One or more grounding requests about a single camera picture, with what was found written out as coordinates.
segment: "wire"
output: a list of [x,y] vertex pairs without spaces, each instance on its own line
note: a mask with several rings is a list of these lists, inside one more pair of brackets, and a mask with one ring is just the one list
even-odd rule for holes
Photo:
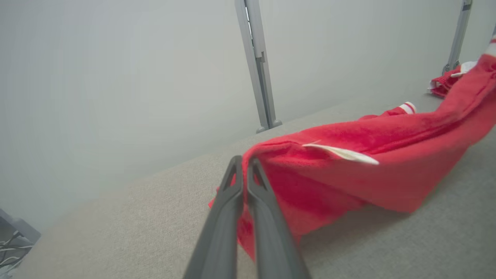
[[18,249],[27,249],[27,248],[31,248],[33,247],[33,245],[31,246],[23,246],[23,247],[11,247],[11,248],[7,248],[7,249],[1,249],[0,252],[3,252],[3,251],[12,251],[12,250],[18,250]]
[[8,263],[8,264],[3,264],[3,265],[0,265],[0,269],[3,268],[3,267],[6,267],[6,266],[11,266],[9,268],[9,271],[10,270],[13,270],[15,268],[15,266],[17,266],[20,262],[22,262],[22,260],[24,260],[24,257],[26,257],[26,255],[28,254],[29,250],[24,250],[24,254],[22,255],[22,257],[20,259],[17,259],[11,263]]
[[[11,241],[14,240],[14,239],[16,239],[19,235],[21,235],[21,233],[18,230],[15,231],[14,232],[14,235],[7,242],[5,242],[5,245],[9,245],[11,243]],[[5,257],[7,256],[7,251],[9,251],[9,250],[7,250],[7,249],[1,250],[1,251],[5,251],[5,252],[3,253],[3,256],[2,256],[2,258],[0,260],[0,262],[3,262],[5,260]]]
[[9,258],[6,258],[3,262],[0,263],[0,266],[3,265],[6,261],[8,260],[12,260],[12,259],[15,259],[15,260],[19,260],[20,257],[9,257]]

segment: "gray fabric surface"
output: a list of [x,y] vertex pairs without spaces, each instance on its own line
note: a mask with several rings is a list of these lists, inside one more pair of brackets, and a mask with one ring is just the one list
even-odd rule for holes
[[[109,193],[44,232],[16,279],[181,278],[230,158],[253,144],[316,125],[380,114],[427,95],[355,99]],[[496,278],[496,133],[470,148],[412,215],[369,206],[302,239],[314,279]],[[238,278],[255,278],[240,248]]]

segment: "clothing pile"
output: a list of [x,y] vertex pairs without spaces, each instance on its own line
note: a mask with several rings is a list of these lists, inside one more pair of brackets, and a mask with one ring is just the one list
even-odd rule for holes
[[[471,70],[462,68],[436,81],[445,99],[434,112],[405,103],[258,143],[243,155],[244,173],[257,157],[297,242],[366,204],[413,212],[496,123],[496,37]],[[238,242],[254,258],[246,200]]]
[[428,89],[432,94],[438,97],[446,97],[453,85],[459,81],[464,74],[475,67],[476,64],[477,61],[465,62],[462,65],[458,65],[454,70],[447,71],[442,76],[431,80]]

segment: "metal post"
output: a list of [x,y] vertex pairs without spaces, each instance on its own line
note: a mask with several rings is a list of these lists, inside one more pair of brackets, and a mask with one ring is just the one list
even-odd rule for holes
[[451,45],[448,64],[442,69],[442,74],[455,69],[460,64],[458,58],[460,57],[460,52],[462,50],[463,38],[465,37],[465,31],[467,30],[471,8],[472,0],[463,0],[460,15],[458,16],[458,23],[456,24],[455,37],[453,38],[453,44]]
[[261,128],[257,133],[282,124],[276,119],[272,86],[270,83],[267,51],[263,35],[262,18],[258,0],[235,0],[236,13],[245,47],[251,83],[260,118]]

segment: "white wall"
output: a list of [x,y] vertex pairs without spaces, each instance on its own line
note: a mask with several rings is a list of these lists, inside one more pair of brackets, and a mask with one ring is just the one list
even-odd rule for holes
[[232,0],[4,0],[0,40],[0,208],[41,231],[260,127]]
[[[283,123],[355,96],[424,94],[447,63],[461,9],[461,0],[259,1]],[[487,46],[495,3],[474,0],[470,24],[486,28],[469,27],[463,58]]]
[[460,63],[476,61],[486,50],[496,25],[496,1],[472,0]]

